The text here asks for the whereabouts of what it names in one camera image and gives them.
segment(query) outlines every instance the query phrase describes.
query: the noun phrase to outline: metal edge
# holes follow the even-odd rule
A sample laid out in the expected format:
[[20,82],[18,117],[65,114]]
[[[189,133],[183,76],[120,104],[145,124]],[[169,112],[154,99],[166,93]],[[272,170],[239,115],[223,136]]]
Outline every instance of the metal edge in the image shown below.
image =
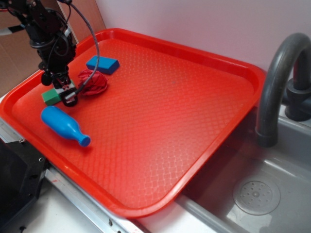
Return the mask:
[[194,202],[193,200],[189,199],[188,197],[180,194],[177,199],[175,200],[177,204],[182,206],[185,210],[189,213],[194,215],[200,221],[205,223],[207,226],[212,228],[215,232],[218,233],[239,233],[232,229],[229,225],[225,222],[217,218],[211,212],[204,209],[202,206]]
[[51,166],[45,178],[58,189],[90,222],[104,233],[148,233],[138,228],[131,221],[114,215],[102,207],[84,190],[66,178],[60,171]]
[[8,125],[1,117],[0,117],[0,138],[5,143],[24,140],[23,137],[18,132],[16,132],[10,125]]

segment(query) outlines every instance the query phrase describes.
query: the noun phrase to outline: sink drain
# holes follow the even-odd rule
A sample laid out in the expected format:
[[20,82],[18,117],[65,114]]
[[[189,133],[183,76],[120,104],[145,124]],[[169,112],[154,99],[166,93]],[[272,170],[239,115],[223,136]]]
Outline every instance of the sink drain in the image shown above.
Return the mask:
[[266,177],[251,176],[235,185],[233,199],[244,212],[265,215],[278,206],[280,191],[277,185]]

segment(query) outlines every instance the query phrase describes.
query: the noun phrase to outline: white wall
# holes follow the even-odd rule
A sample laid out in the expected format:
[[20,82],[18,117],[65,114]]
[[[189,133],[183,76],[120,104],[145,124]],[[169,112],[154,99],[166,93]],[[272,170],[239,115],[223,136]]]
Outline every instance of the white wall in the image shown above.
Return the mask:
[[107,28],[124,28],[265,70],[291,33],[311,37],[311,0],[96,0]]

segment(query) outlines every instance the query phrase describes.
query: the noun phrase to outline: gray faucet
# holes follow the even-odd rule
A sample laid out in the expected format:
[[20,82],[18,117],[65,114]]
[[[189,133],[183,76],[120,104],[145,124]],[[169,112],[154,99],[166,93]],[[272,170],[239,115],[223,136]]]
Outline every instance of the gray faucet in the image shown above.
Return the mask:
[[[288,81],[291,70],[293,78]],[[311,41],[302,33],[288,36],[268,69],[257,114],[257,142],[262,147],[277,143],[277,120],[281,103],[289,119],[311,118]]]

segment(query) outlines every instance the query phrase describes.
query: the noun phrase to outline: sink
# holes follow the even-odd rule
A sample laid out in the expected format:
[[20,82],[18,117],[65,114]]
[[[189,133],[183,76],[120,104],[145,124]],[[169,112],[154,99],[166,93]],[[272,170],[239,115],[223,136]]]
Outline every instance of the sink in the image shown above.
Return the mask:
[[255,139],[253,109],[183,190],[239,233],[311,232],[311,128],[279,117],[277,145]]

